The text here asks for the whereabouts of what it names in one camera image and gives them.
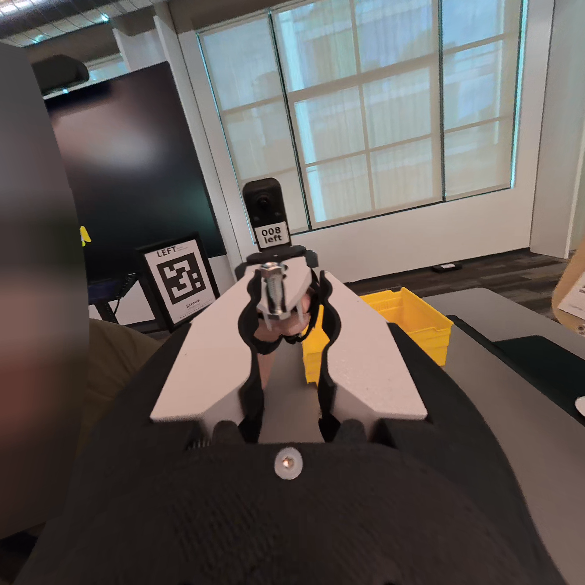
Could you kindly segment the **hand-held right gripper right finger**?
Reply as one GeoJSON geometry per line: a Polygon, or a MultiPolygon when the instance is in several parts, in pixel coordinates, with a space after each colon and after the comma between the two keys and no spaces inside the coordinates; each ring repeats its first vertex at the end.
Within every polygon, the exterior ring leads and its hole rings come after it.
{"type": "Polygon", "coordinates": [[[328,338],[318,382],[324,441],[332,442],[348,420],[358,421],[368,439],[381,420],[425,420],[427,408],[389,323],[325,270],[319,301],[328,338]]]}

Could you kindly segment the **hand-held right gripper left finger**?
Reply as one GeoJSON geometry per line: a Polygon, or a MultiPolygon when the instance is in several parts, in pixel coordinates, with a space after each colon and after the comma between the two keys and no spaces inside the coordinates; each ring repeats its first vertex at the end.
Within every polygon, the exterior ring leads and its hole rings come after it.
{"type": "Polygon", "coordinates": [[[152,422],[194,420],[211,435],[231,421],[258,441],[264,414],[254,334],[259,327],[254,271],[194,318],[160,395],[152,422]]]}

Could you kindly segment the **steel hex bolt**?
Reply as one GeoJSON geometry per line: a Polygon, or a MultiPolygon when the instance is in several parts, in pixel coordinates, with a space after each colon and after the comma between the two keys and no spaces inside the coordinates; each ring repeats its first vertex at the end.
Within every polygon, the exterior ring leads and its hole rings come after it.
{"type": "Polygon", "coordinates": [[[281,263],[267,262],[261,265],[261,277],[266,284],[266,320],[282,321],[287,316],[284,293],[284,267],[281,263]]]}

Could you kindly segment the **yellow plastic bin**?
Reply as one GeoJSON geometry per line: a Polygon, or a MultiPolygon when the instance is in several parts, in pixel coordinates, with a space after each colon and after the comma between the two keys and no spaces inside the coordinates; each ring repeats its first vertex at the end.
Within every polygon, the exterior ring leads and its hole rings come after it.
{"type": "MultiPolygon", "coordinates": [[[[361,299],[387,322],[399,325],[437,365],[445,366],[453,325],[449,318],[404,287],[364,295],[361,299]]],[[[329,341],[322,329],[323,312],[320,307],[314,328],[302,342],[308,384],[318,384],[322,351],[329,341]]]]}

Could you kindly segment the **person's left forearm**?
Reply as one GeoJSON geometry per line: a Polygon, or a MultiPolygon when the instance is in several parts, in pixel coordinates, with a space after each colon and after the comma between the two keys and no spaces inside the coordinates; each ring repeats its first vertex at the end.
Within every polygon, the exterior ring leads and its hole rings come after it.
{"type": "Polygon", "coordinates": [[[260,380],[261,380],[261,388],[263,391],[266,390],[267,385],[270,380],[271,372],[275,363],[275,358],[277,355],[277,351],[271,352],[269,354],[258,354],[258,364],[259,364],[259,373],[260,373],[260,380]]]}

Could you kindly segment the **person's left hand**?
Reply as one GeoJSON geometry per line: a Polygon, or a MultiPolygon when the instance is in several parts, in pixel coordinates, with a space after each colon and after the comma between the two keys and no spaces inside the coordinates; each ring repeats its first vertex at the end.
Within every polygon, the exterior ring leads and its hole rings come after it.
{"type": "Polygon", "coordinates": [[[287,319],[266,320],[262,313],[258,313],[259,327],[254,334],[254,345],[258,353],[260,355],[273,353],[282,340],[288,339],[296,343],[312,327],[313,316],[317,311],[317,290],[310,286],[303,295],[300,305],[293,309],[287,319]]]}

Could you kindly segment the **black framed tag sign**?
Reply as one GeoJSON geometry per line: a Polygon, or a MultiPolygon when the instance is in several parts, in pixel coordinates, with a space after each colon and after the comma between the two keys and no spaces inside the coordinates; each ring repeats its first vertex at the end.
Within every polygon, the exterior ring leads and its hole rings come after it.
{"type": "Polygon", "coordinates": [[[198,232],[135,249],[139,282],[155,321],[174,332],[220,293],[198,232]]]}

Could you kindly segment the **person's olive trousers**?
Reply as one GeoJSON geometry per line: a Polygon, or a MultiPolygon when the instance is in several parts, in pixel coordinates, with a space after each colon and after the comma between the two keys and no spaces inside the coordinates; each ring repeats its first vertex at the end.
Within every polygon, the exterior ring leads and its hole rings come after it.
{"type": "Polygon", "coordinates": [[[101,419],[161,345],[161,341],[132,328],[90,318],[84,413],[101,419]]]}

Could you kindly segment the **black screen stand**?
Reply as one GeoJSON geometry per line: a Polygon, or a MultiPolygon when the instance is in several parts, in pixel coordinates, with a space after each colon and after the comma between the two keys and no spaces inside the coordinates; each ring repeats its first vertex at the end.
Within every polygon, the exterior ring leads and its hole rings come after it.
{"type": "Polygon", "coordinates": [[[106,322],[119,324],[116,318],[121,299],[138,280],[137,273],[87,284],[88,304],[94,307],[99,317],[106,322]]]}

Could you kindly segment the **large black screen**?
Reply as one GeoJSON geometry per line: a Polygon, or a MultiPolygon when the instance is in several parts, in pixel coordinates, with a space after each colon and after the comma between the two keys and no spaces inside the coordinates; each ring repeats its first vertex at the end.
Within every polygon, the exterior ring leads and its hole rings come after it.
{"type": "Polygon", "coordinates": [[[45,101],[74,195],[90,283],[140,269],[136,249],[197,232],[226,254],[167,62],[45,101]]]}

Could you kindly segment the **large gridded window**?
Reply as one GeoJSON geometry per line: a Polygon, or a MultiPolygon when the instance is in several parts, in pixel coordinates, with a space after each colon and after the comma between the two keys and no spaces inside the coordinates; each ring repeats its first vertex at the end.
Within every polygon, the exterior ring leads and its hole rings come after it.
{"type": "Polygon", "coordinates": [[[299,1],[197,32],[239,197],[303,233],[514,187],[523,1],[299,1]]]}

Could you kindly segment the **black desk mat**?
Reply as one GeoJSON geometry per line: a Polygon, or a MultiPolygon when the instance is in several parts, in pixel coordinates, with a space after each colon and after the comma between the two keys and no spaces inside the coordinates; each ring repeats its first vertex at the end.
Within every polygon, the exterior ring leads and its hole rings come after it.
{"type": "Polygon", "coordinates": [[[577,400],[584,397],[584,359],[543,336],[492,342],[457,315],[448,318],[547,399],[584,425],[577,400]]]}

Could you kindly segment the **printed instruction sheet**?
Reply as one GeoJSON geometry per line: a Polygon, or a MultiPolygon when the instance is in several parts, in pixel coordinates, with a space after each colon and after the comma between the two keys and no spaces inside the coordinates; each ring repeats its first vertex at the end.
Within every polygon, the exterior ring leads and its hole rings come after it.
{"type": "Polygon", "coordinates": [[[584,273],[574,282],[560,301],[560,311],[584,321],[584,273]]]}

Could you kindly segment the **rounded wooden board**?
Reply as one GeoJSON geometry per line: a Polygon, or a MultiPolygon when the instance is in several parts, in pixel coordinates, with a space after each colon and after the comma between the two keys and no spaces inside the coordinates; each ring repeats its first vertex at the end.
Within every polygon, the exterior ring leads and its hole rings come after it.
{"type": "Polygon", "coordinates": [[[584,240],[569,261],[552,295],[552,311],[555,319],[567,329],[584,336],[584,321],[559,310],[558,305],[579,276],[584,273],[584,240]]]}

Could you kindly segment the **black video bar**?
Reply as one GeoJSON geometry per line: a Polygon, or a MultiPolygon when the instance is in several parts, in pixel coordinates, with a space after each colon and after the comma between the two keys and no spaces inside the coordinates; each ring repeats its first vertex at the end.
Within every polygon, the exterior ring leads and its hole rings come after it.
{"type": "Polygon", "coordinates": [[[68,55],[53,55],[33,63],[32,69],[42,96],[68,90],[90,79],[87,66],[68,55]]]}

